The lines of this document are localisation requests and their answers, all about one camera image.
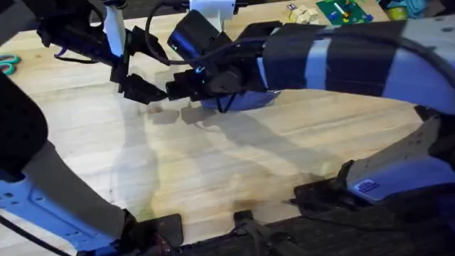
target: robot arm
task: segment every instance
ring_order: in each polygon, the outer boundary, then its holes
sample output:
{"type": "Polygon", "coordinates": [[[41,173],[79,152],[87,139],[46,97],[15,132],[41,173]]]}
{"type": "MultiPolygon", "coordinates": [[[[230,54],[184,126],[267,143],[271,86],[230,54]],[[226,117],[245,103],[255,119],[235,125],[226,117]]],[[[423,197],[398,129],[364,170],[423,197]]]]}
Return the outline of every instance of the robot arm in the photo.
{"type": "MultiPolygon", "coordinates": [[[[45,46],[54,43],[111,66],[111,80],[119,83],[119,92],[144,104],[166,97],[170,100],[189,97],[203,103],[227,100],[235,105],[249,100],[248,91],[308,88],[389,97],[455,114],[454,73],[447,73],[455,64],[451,43],[455,38],[446,29],[455,23],[455,16],[440,21],[427,19],[341,27],[256,23],[232,41],[198,11],[192,10],[177,25],[168,44],[185,60],[180,64],[188,63],[193,69],[176,73],[175,80],[166,84],[164,92],[137,75],[128,75],[129,56],[135,52],[166,60],[162,47],[148,31],[125,30],[126,40],[123,40],[122,29],[118,29],[121,26],[113,26],[114,33],[109,33],[113,34],[109,38],[100,27],[90,26],[88,18],[92,7],[84,0],[15,3],[6,8],[6,12],[14,7],[27,14],[18,24],[37,17],[38,34],[45,46]],[[397,43],[400,38],[431,48],[437,56],[422,48],[416,49],[421,55],[415,55],[397,43]]],[[[112,20],[118,25],[119,12],[111,11],[112,20]]],[[[14,29],[5,28],[2,41],[10,38],[14,29]]],[[[126,211],[104,201],[71,172],[48,142],[46,121],[38,107],[8,78],[4,75],[0,78],[4,85],[0,87],[1,101],[14,99],[14,103],[5,104],[5,113],[9,114],[4,123],[9,124],[9,128],[0,133],[4,142],[0,144],[0,173],[3,174],[0,206],[65,238],[79,251],[114,247],[116,242],[125,240],[129,241],[129,251],[137,249],[136,241],[130,242],[128,237],[130,223],[135,220],[128,221],[131,216],[126,211]],[[26,110],[32,117],[18,114],[13,106],[23,106],[17,111],[26,110]],[[24,127],[35,129],[23,131],[27,132],[25,137],[9,132],[21,131],[24,127]],[[26,137],[33,138],[34,146],[30,146],[26,137]]],[[[429,129],[432,140],[420,153],[428,155],[428,148],[438,142],[438,131],[443,126],[437,122],[432,127],[429,129]]],[[[437,164],[442,170],[441,177],[454,181],[453,175],[449,175],[451,166],[437,164]]],[[[355,187],[365,170],[355,165],[352,170],[355,177],[349,182],[355,187]]]]}

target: black strap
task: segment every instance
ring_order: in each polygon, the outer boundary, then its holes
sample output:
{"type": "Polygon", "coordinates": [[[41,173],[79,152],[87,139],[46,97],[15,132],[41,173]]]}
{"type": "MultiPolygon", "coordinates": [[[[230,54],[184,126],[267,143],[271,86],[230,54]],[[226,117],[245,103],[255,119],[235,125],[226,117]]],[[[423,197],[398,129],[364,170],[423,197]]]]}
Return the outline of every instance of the black strap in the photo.
{"type": "Polygon", "coordinates": [[[374,33],[398,38],[405,24],[402,21],[377,22],[336,28],[327,51],[326,89],[381,96],[397,46],[349,35],[374,33]]]}
{"type": "Polygon", "coordinates": [[[269,90],[306,87],[305,68],[316,32],[324,26],[288,23],[266,42],[263,63],[269,90]]]}

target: metal bracket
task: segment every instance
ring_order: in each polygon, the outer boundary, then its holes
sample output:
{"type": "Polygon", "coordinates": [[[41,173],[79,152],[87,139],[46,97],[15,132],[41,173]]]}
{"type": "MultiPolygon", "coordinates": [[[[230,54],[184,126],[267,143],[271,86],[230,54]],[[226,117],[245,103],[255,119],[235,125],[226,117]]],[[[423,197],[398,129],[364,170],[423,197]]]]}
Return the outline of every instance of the metal bracket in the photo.
{"type": "Polygon", "coordinates": [[[234,16],[235,0],[190,0],[190,10],[199,11],[219,32],[234,16]]]}

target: toy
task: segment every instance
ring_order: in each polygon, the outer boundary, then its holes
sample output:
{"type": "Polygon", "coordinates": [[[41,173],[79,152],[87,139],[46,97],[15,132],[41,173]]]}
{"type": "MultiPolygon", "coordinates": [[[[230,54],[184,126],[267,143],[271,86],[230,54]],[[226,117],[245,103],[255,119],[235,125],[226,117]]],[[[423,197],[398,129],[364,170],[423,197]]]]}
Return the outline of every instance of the toy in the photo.
{"type": "Polygon", "coordinates": [[[334,20],[338,18],[338,13],[336,11],[332,12],[329,16],[328,16],[328,19],[329,20],[334,20]]]}
{"type": "Polygon", "coordinates": [[[295,4],[288,4],[287,8],[289,10],[289,13],[287,15],[289,20],[291,20],[292,22],[297,22],[298,17],[301,14],[303,14],[303,11],[301,9],[297,8],[297,6],[295,6],[295,4]]]}

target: black clamp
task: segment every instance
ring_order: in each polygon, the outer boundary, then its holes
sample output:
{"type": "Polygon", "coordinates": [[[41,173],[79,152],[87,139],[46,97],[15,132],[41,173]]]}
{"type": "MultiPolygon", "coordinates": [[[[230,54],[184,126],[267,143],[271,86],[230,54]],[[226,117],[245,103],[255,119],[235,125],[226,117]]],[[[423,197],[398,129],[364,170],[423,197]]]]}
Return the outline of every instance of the black clamp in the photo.
{"type": "Polygon", "coordinates": [[[157,88],[157,86],[145,81],[136,74],[127,76],[120,83],[119,93],[124,97],[148,105],[150,102],[157,102],[168,97],[167,93],[157,88]]]}

